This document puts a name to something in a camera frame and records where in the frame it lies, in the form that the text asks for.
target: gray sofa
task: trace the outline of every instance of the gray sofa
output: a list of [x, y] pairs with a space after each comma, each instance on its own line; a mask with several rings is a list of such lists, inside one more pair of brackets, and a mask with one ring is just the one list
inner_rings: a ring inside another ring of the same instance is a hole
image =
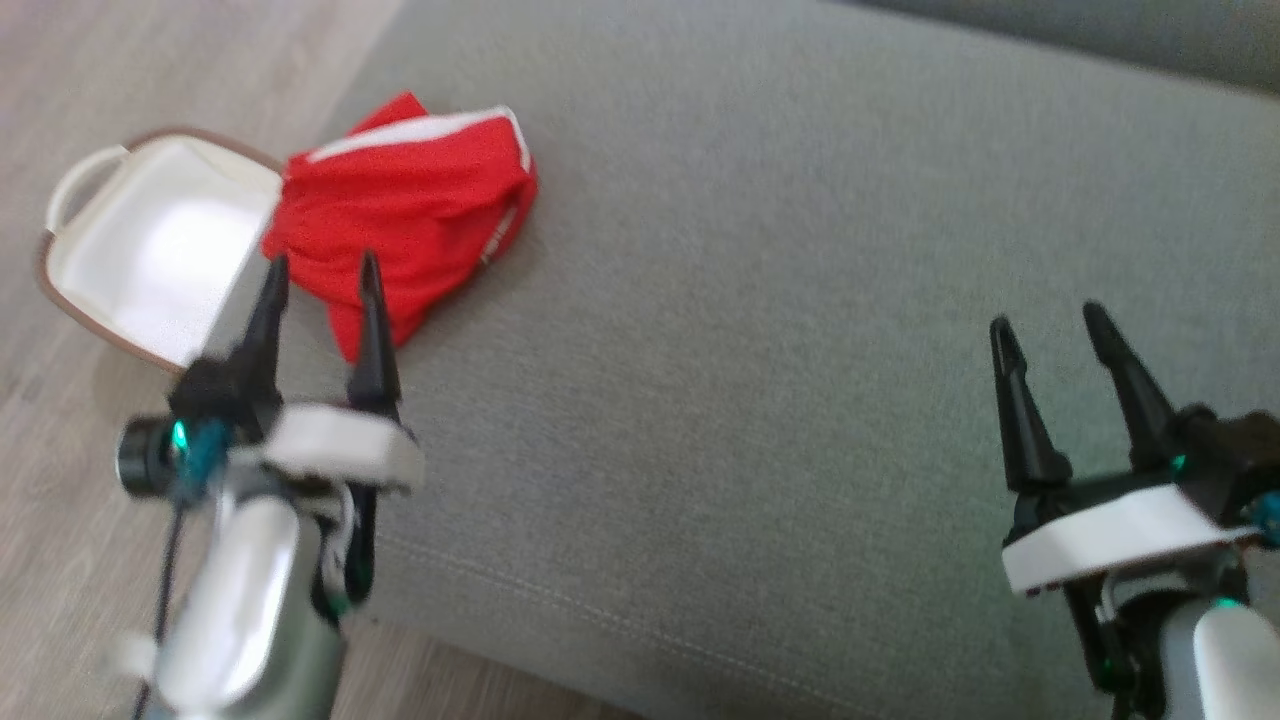
[[[799, 0], [412, 3], [329, 135], [402, 88], [513, 108], [541, 195], [401, 351], [375, 615], [652, 717], [1105, 716], [1002, 574], [987, 323], [1082, 473], [1089, 297], [1175, 402], [1280, 407], [1280, 104]], [[282, 387], [343, 374], [294, 292]]]

